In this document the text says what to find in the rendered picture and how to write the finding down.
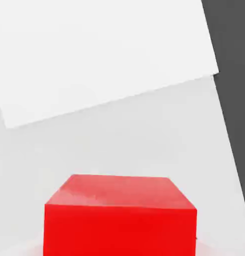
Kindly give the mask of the small red cube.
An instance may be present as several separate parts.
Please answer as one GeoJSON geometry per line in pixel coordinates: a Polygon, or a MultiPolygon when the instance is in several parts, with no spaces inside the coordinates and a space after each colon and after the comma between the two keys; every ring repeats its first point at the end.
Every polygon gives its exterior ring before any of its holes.
{"type": "Polygon", "coordinates": [[[74,174],[44,206],[43,256],[196,256],[196,234],[168,178],[74,174]]]}

